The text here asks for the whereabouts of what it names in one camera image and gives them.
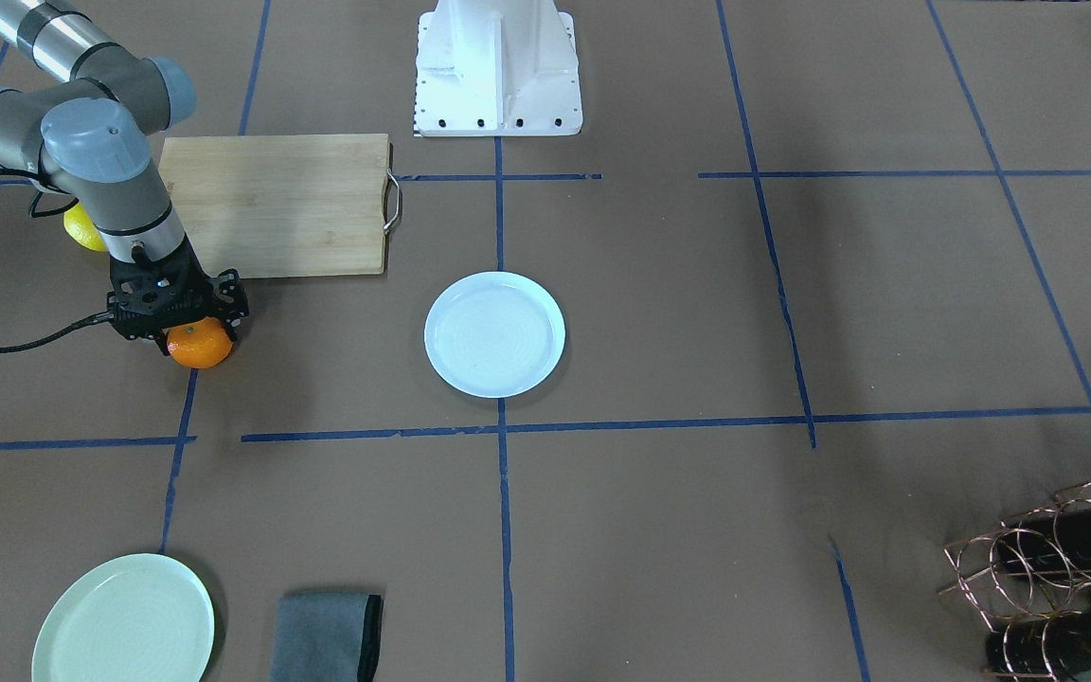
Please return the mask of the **second grey blue robot arm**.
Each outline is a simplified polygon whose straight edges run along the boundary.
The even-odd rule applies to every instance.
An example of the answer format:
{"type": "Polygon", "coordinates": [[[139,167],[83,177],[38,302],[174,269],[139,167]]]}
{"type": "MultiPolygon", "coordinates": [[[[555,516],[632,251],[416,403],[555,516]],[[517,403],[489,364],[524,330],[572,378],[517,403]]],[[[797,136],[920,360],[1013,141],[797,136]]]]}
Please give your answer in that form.
{"type": "Polygon", "coordinates": [[[248,316],[239,273],[201,268],[149,146],[195,111],[185,69],[131,53],[68,1],[0,1],[0,36],[57,81],[0,86],[0,176],[72,198],[109,256],[105,310],[65,333],[108,324],[169,354],[178,330],[213,320],[237,342],[248,316]]]}

